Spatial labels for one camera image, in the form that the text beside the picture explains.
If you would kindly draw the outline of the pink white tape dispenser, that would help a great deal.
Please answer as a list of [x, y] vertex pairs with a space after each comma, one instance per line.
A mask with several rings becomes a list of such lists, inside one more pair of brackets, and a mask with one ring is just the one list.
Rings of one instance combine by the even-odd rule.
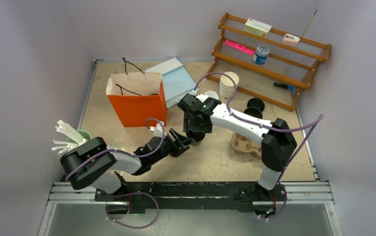
[[286, 33], [282, 39], [282, 43], [284, 45], [289, 45], [289, 46], [297, 46], [299, 42], [300, 42], [299, 37], [289, 34], [289, 33]]

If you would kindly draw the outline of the pink highlighter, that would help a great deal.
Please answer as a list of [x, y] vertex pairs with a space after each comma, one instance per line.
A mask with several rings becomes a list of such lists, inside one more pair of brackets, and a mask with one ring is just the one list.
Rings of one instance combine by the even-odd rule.
[[243, 53], [246, 53], [248, 55], [254, 55], [254, 50], [251, 50], [243, 45], [240, 45], [240, 44], [237, 44], [237, 43], [234, 43], [233, 41], [227, 39], [225, 40], [225, 44], [231, 48], [234, 48], [238, 51], [241, 51]]

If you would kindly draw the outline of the black cup lid rear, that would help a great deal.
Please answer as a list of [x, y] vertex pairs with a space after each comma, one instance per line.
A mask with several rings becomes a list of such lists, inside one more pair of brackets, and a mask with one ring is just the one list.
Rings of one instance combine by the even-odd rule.
[[259, 98], [251, 98], [247, 102], [247, 108], [256, 108], [260, 112], [263, 112], [265, 109], [265, 103]]

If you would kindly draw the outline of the white green box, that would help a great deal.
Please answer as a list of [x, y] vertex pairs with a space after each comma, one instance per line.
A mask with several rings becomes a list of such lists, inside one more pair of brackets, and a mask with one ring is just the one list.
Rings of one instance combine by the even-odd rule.
[[260, 22], [252, 18], [247, 19], [243, 28], [245, 32], [248, 32], [253, 35], [263, 37], [263, 38], [266, 38], [269, 35], [271, 29], [272, 29], [271, 25]]

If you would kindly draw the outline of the stacked white paper cups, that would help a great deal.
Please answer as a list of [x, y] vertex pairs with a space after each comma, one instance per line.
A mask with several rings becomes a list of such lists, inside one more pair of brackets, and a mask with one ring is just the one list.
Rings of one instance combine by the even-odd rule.
[[219, 80], [219, 97], [222, 101], [229, 100], [234, 93], [235, 86], [239, 83], [239, 76], [234, 72], [224, 72]]

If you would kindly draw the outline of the green straw holder cup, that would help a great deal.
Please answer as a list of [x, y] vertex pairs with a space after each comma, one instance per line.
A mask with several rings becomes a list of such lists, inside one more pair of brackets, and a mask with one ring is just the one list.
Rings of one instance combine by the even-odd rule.
[[[92, 139], [90, 133], [89, 133], [88, 131], [86, 131], [86, 130], [78, 130], [77, 132], [78, 132], [80, 135], [82, 135], [82, 136], [83, 136], [86, 140], [88, 140], [88, 141]], [[66, 142], [70, 142], [70, 143], [74, 143], [74, 142], [75, 142], [73, 139], [71, 139], [71, 138], [69, 138], [69, 137], [67, 137], [65, 141], [66, 141]]]

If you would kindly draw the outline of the white cup lid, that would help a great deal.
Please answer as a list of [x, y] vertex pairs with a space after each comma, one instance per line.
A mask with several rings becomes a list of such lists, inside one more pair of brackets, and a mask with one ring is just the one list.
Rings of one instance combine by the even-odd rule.
[[204, 92], [204, 95], [211, 97], [211, 98], [214, 98], [216, 100], [219, 100], [219, 95], [213, 90], [208, 90], [208, 91]]

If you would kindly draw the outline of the light blue paper bag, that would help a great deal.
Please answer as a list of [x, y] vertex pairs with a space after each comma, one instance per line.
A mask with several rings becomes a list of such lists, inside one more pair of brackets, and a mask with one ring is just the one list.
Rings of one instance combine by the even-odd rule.
[[187, 94], [195, 95], [199, 90], [194, 89], [196, 82], [192, 79], [183, 64], [177, 59], [172, 58], [144, 72], [160, 73], [166, 100], [166, 107], [172, 108]]

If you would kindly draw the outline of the black blue marker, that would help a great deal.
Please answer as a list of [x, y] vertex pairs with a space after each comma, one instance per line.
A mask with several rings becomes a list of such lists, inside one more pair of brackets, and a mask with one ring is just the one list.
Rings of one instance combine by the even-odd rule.
[[294, 86], [284, 84], [284, 83], [279, 83], [279, 82], [274, 82], [274, 86], [278, 87], [278, 88], [286, 89], [286, 90], [294, 90], [295, 89]]

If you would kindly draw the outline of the orange paper bag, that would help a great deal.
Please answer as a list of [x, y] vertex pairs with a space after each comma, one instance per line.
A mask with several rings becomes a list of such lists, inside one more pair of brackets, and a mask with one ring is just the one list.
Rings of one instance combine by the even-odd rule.
[[155, 126], [157, 119], [167, 124], [167, 106], [162, 75], [145, 72], [113, 73], [107, 81], [106, 95], [123, 127]]

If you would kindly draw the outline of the blue white round tin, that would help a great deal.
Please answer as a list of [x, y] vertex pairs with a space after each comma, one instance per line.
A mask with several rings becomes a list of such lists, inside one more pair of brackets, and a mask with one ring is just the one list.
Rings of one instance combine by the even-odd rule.
[[253, 55], [252, 61], [255, 64], [263, 65], [266, 62], [266, 59], [268, 58], [270, 53], [270, 49], [267, 46], [259, 45]]

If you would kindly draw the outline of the thin wooden stick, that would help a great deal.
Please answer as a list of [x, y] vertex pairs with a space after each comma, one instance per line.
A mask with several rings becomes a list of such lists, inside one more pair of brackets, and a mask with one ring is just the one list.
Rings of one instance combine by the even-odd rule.
[[315, 10], [314, 14], [312, 15], [312, 17], [311, 17], [309, 23], [307, 24], [307, 26], [306, 26], [304, 32], [302, 33], [301, 37], [305, 37], [305, 35], [306, 35], [308, 29], [310, 28], [310, 26], [311, 26], [311, 24], [312, 24], [312, 21], [313, 21], [315, 15], [316, 15], [317, 11], [318, 11], [318, 9]]

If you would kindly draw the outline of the black paper cup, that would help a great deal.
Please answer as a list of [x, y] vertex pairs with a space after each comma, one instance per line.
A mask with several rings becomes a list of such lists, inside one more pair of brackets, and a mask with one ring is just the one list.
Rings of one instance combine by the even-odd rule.
[[199, 145], [201, 144], [202, 140], [205, 138], [205, 133], [190, 132], [190, 133], [187, 133], [187, 136], [195, 140], [193, 145]]
[[263, 118], [262, 112], [255, 107], [246, 108], [244, 110], [244, 114], [249, 115], [249, 116], [254, 117], [254, 118], [259, 118], [259, 119]]

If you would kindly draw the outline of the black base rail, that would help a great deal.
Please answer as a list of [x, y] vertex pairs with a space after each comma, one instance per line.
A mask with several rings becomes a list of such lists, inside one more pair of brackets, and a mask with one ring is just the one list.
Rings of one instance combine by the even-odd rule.
[[285, 205], [285, 187], [272, 190], [256, 181], [232, 182], [125, 182], [113, 177], [91, 184], [95, 200], [107, 204], [107, 212], [145, 213], [148, 209], [237, 210], [272, 217]]

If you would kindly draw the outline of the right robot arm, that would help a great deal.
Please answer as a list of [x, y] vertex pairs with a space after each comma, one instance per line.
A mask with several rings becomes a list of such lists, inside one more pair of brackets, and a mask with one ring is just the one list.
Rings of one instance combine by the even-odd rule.
[[275, 185], [297, 148], [297, 142], [283, 119], [262, 120], [229, 109], [212, 97], [201, 101], [187, 93], [177, 107], [184, 112], [183, 131], [200, 142], [213, 127], [221, 127], [244, 136], [261, 147], [262, 173], [257, 181], [256, 195], [267, 200], [275, 193]]

